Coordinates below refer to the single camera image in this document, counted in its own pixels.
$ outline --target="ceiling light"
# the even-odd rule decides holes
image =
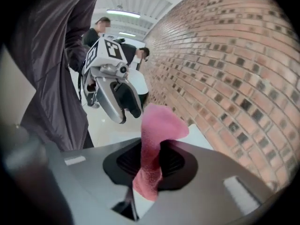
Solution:
[[[124,15],[124,16],[129,16],[129,17],[136,17],[136,18],[141,17],[141,15],[139,15],[139,14],[124,12],[124,11],[107,10],[106,12],[109,14],[118,14],[118,15]]]
[[[130,34],[130,33],[126,33],[126,32],[119,32],[119,34],[131,36],[131,37],[135,37],[136,36],[134,34]]]

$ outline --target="black pants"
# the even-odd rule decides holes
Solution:
[[[83,149],[93,148],[93,147],[94,147],[94,145],[93,145],[92,139],[90,137],[90,133],[87,132],[86,137],[85,137],[85,141],[84,141],[84,144],[83,144]]]

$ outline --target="pink fabric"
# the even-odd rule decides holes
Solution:
[[[133,181],[133,189],[144,198],[155,201],[162,180],[159,164],[160,143],[176,140],[189,133],[186,123],[169,107],[149,104],[142,115],[141,169]]]

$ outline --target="ceiling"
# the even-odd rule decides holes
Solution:
[[[107,16],[112,21],[109,33],[117,35],[119,32],[127,32],[136,35],[136,37],[131,38],[142,41],[154,25],[181,1],[182,0],[97,0],[91,27],[99,18]],[[138,13],[141,17],[133,18],[123,15],[112,15],[106,13],[108,9]]]

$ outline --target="jacket sleeve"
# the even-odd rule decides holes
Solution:
[[[79,0],[68,19],[65,49],[69,66],[76,72],[86,56],[82,35],[90,28],[95,4],[96,0]]]

